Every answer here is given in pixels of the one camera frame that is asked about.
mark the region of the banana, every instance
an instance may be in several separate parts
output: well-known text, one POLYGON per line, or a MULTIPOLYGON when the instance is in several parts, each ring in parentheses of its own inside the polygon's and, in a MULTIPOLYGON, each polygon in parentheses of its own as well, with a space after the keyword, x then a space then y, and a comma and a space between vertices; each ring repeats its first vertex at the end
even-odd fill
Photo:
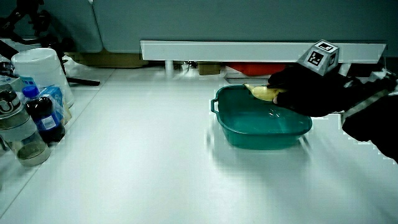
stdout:
POLYGON ((266 86, 254 87, 249 84, 244 84, 244 86, 250 90, 254 97, 265 101, 272 101, 278 95, 278 93, 286 92, 284 89, 267 88, 266 86))

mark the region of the cardboard box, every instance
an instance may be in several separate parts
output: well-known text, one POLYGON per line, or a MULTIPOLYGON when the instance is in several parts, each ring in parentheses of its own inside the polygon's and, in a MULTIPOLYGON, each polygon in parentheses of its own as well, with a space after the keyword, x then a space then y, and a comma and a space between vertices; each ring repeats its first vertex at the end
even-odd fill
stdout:
POLYGON ((67 52, 65 55, 79 64, 99 68, 139 68, 149 63, 141 54, 111 53, 105 49, 99 53, 67 52))
POLYGON ((199 75, 220 74, 221 64, 218 62, 198 62, 199 75))
POLYGON ((47 86, 41 92, 40 96, 46 96, 54 104, 55 115, 63 125, 66 125, 72 118, 69 108, 65 104, 61 89, 57 86, 47 86))

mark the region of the dark soda bottle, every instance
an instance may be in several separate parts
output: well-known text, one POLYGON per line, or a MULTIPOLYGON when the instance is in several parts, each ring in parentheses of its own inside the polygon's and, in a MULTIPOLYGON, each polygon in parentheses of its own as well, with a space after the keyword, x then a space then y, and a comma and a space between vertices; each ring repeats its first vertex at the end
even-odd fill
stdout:
POLYGON ((39 96, 39 89, 35 85, 24 87, 22 92, 27 98, 26 111, 35 122, 43 141, 47 144, 61 141, 65 127, 55 115, 50 98, 39 96))

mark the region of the blue bottle cap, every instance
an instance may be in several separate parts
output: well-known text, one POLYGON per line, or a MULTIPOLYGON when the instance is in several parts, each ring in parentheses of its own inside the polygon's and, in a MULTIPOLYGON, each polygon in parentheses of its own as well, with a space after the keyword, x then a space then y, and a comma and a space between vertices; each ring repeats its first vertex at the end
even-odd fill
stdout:
POLYGON ((40 94, 39 89, 35 85, 24 87, 22 93, 28 98, 35 98, 40 94))

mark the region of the fiducial marker cube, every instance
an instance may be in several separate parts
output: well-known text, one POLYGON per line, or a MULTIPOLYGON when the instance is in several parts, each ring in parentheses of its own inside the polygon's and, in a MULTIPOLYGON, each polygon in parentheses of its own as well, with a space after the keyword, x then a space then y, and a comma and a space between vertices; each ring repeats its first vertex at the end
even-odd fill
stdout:
POLYGON ((338 65, 339 48, 325 40, 314 44, 297 63, 320 75, 328 73, 338 65))

